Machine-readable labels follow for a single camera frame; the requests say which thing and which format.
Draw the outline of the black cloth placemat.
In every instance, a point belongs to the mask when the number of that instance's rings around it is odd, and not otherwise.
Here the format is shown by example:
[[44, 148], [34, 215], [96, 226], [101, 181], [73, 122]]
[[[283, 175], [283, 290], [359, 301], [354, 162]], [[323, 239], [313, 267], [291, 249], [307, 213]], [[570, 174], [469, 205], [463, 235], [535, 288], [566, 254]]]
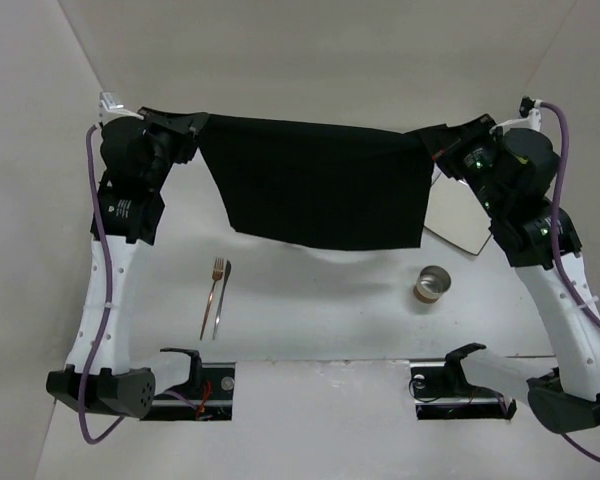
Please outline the black cloth placemat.
[[199, 149], [238, 233], [336, 251], [421, 245], [433, 163], [417, 131], [213, 115]]

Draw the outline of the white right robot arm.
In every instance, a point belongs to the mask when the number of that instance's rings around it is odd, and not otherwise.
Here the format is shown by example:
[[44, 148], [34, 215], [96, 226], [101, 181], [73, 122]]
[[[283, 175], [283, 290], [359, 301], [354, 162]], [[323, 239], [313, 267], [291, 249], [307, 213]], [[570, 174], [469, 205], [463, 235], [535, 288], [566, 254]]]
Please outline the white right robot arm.
[[537, 128], [504, 131], [488, 115], [456, 127], [420, 132], [448, 177], [465, 181], [490, 219], [490, 231], [531, 295], [557, 365], [534, 369], [470, 343], [449, 352], [424, 378], [427, 398], [494, 391], [526, 404], [549, 431], [600, 426], [600, 326], [590, 317], [582, 244], [568, 214], [546, 192], [561, 158]]

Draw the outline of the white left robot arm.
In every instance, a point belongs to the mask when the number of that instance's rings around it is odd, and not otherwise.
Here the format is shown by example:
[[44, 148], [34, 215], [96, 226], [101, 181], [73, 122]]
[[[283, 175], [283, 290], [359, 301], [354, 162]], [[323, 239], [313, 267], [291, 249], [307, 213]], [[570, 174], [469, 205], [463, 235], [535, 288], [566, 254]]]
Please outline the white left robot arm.
[[165, 348], [130, 358], [130, 330], [143, 263], [165, 208], [160, 191], [176, 164], [191, 161], [206, 113], [143, 108], [101, 121], [102, 177], [89, 178], [93, 206], [91, 272], [79, 330], [46, 390], [80, 414], [144, 418], [153, 400], [200, 369], [197, 352]]

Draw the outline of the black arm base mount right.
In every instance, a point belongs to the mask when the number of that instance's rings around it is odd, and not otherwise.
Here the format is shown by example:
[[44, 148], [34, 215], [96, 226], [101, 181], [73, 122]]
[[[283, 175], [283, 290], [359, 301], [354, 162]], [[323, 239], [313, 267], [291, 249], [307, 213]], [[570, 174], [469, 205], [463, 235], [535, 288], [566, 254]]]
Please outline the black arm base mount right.
[[422, 421], [510, 421], [517, 412], [516, 401], [501, 393], [456, 383], [443, 361], [412, 362], [407, 390]]

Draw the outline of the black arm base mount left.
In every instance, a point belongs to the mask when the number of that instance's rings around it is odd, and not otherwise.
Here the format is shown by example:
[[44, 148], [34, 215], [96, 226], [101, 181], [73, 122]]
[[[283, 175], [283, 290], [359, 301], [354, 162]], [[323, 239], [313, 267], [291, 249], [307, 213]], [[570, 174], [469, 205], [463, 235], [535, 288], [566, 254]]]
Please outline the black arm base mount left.
[[163, 348], [156, 367], [156, 392], [142, 421], [231, 421], [235, 363], [205, 363], [197, 350]]

